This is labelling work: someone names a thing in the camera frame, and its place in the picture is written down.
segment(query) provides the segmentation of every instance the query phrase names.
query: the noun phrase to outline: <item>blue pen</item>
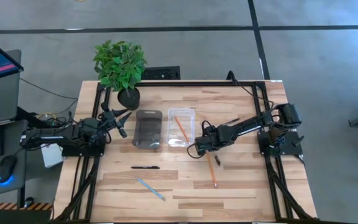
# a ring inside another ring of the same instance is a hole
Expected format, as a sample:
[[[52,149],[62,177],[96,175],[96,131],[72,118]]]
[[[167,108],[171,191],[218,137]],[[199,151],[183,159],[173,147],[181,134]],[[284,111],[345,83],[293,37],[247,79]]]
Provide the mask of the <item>blue pen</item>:
[[[163,201],[165,201],[165,197],[163,197],[162,195],[160,195],[158,192],[156,192],[152,187],[150,187],[149,185],[147,185],[143,180],[141,180],[138,177],[135,177],[141,184],[143,184],[145,187],[147,187],[149,190],[151,190],[155,195],[157,195],[160,199],[162,199]]]

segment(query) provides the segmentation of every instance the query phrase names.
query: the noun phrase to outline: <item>black marker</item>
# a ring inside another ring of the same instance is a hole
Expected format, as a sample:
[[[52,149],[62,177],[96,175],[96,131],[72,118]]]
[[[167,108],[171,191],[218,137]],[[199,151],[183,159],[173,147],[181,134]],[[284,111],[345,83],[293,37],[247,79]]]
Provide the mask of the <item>black marker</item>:
[[[159,169],[158,166],[150,166],[150,167],[131,167],[132,169]]]

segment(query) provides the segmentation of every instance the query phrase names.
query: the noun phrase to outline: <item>wooden tabletop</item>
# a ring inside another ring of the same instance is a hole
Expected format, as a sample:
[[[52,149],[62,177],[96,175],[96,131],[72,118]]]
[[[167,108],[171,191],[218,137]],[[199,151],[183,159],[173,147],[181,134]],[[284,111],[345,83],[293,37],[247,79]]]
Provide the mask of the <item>wooden tabletop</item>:
[[[76,108],[76,120],[91,116],[96,86],[95,81],[83,82]],[[266,86],[270,100],[275,103],[287,102],[282,82],[266,81]],[[211,124],[223,124],[236,118],[242,120],[255,116],[253,97],[235,86],[138,89],[139,109],[160,110],[163,114],[160,149],[151,151],[132,145],[135,113],[125,124],[128,134],[126,139],[122,139],[117,130],[110,132],[113,140],[106,145],[99,165],[92,222],[275,220],[264,158],[259,153],[256,132],[241,136],[234,145],[218,151],[222,165],[219,167],[213,161],[217,189],[213,186],[206,157],[192,159],[186,148],[170,147],[165,141],[169,108],[193,108],[196,115],[196,136],[200,136],[203,120],[208,120]],[[111,94],[109,107],[115,110],[123,109],[117,101],[117,93]],[[282,160],[288,189],[305,211],[315,217],[303,164],[293,156],[282,156]],[[69,157],[63,163],[55,199],[55,216],[70,202],[76,162],[76,157]],[[131,169],[131,166],[138,165],[159,166],[161,169]],[[140,177],[167,200],[164,202],[159,199],[134,177]],[[285,207],[279,190],[278,197],[282,216],[285,217]],[[81,205],[80,217],[84,217],[85,203]]]

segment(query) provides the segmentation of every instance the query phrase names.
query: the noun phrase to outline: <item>gray floor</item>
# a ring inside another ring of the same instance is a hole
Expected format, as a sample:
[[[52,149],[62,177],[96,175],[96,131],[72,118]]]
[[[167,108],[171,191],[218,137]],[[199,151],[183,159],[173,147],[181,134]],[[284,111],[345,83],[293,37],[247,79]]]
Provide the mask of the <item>gray floor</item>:
[[[254,2],[261,26],[358,25],[357,0]],[[251,25],[247,1],[0,0],[0,29],[220,25]],[[358,223],[358,128],[347,124],[358,116],[358,30],[261,34],[270,76],[284,81],[303,118],[299,132],[306,136],[306,171],[318,216]],[[107,39],[141,44],[149,66],[179,65],[182,79],[223,79],[228,70],[241,79],[262,79],[252,31],[0,34],[0,46],[22,50],[23,78],[77,96],[83,80],[96,79],[93,46]],[[25,83],[19,97],[21,107],[36,112],[70,104]],[[50,202],[60,169],[44,169],[39,152],[32,154],[26,194]]]

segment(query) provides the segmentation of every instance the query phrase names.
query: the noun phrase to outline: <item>potted plant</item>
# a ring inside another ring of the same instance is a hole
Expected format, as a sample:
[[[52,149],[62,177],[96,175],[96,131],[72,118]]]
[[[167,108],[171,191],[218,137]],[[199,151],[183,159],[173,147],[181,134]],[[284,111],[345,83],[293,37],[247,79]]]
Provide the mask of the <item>potted plant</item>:
[[[118,101],[130,110],[139,107],[140,93],[135,84],[140,82],[147,64],[140,45],[110,40],[95,47],[94,70],[101,84],[118,91]]]

